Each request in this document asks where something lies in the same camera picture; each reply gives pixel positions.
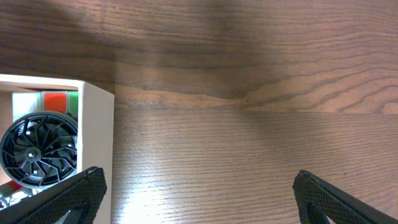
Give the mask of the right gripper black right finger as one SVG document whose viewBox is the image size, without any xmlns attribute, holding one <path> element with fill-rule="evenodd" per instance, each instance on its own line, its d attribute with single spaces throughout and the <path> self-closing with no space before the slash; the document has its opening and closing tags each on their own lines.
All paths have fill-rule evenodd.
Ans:
<svg viewBox="0 0 398 224">
<path fill-rule="evenodd" d="M 300 170 L 292 186 L 301 223 L 397 224 L 376 210 L 307 170 Z"/>
</svg>

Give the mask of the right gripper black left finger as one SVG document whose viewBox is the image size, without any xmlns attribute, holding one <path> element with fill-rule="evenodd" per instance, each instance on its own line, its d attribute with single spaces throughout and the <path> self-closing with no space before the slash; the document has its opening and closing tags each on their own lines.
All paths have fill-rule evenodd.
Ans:
<svg viewBox="0 0 398 224">
<path fill-rule="evenodd" d="M 103 168 L 90 167 L 1 210 L 1 223 L 93 223 L 106 191 Z"/>
</svg>

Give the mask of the black round lid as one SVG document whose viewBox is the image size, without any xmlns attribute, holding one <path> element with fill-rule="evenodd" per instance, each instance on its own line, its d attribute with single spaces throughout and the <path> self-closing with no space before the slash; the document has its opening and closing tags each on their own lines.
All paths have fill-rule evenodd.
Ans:
<svg viewBox="0 0 398 224">
<path fill-rule="evenodd" d="M 18 184 L 47 189 L 77 173 L 78 123 L 59 112 L 15 120 L 1 139 L 1 167 Z"/>
</svg>

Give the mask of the colourful puzzle cube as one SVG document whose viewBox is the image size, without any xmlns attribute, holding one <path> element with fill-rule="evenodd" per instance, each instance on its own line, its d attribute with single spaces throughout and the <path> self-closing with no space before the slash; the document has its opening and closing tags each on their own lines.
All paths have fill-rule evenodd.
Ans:
<svg viewBox="0 0 398 224">
<path fill-rule="evenodd" d="M 13 122 L 21 118 L 22 116 L 30 113 L 50 111 L 66 114 L 75 119 L 78 123 L 78 97 L 79 94 L 77 91 L 41 91 L 31 93 L 13 93 Z M 11 178 L 6 183 L 1 184 L 1 187 L 2 186 L 12 187 L 14 190 L 18 190 L 23 187 Z M 33 195 L 35 195 L 43 190 L 45 189 L 32 189 L 32 192 Z"/>
</svg>

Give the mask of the red grey toy truck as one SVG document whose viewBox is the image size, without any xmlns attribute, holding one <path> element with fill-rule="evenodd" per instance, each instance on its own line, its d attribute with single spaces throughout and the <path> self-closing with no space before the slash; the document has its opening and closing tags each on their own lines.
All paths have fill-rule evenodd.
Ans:
<svg viewBox="0 0 398 224">
<path fill-rule="evenodd" d="M 33 196 L 32 189 L 22 187 L 14 190 L 12 187 L 1 187 L 1 210 L 11 207 L 27 197 Z"/>
</svg>

